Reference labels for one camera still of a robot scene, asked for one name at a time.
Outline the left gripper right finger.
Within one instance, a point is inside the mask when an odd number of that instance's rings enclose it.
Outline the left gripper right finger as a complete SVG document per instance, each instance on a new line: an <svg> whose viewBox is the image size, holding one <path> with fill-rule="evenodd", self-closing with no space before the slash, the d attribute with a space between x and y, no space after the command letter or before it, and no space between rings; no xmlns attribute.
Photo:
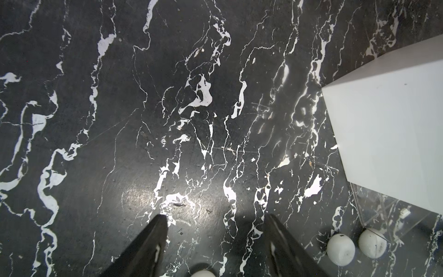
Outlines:
<svg viewBox="0 0 443 277"><path fill-rule="evenodd" d="M328 276L276 216L266 214L264 225L266 258L271 276Z"/></svg>

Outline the white earphone case oval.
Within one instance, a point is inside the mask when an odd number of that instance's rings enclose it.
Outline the white earphone case oval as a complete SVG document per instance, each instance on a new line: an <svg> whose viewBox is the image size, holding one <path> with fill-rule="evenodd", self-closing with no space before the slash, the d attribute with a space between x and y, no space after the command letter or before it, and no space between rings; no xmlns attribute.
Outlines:
<svg viewBox="0 0 443 277"><path fill-rule="evenodd" d="M209 270L199 270L191 274L190 277L216 277L216 275Z"/></svg>

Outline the white mini drawer cabinet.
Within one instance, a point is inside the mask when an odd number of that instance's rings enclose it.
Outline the white mini drawer cabinet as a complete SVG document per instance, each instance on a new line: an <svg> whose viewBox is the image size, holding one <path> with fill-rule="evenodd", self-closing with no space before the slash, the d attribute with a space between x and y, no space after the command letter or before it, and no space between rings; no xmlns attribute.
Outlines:
<svg viewBox="0 0 443 277"><path fill-rule="evenodd" d="M322 89L347 180L443 211L443 38L384 54Z"/></svg>

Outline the white earphone case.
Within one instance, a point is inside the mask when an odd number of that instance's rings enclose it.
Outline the white earphone case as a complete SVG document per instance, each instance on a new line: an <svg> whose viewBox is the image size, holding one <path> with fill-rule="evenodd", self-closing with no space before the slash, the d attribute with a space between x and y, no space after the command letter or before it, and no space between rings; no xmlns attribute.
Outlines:
<svg viewBox="0 0 443 277"><path fill-rule="evenodd" d="M365 229L359 237L358 246L368 258L378 259L385 253L388 243L377 230Z"/></svg>
<svg viewBox="0 0 443 277"><path fill-rule="evenodd" d="M339 267L349 265L355 257L355 245L344 234L333 235L326 246L326 252L331 262Z"/></svg>

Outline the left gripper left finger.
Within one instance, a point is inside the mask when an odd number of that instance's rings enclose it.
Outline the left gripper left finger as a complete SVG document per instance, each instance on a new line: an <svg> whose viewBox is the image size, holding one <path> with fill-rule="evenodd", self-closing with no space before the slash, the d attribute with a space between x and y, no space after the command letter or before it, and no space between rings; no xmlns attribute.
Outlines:
<svg viewBox="0 0 443 277"><path fill-rule="evenodd" d="M101 276L158 277L167 233L167 216L156 215Z"/></svg>

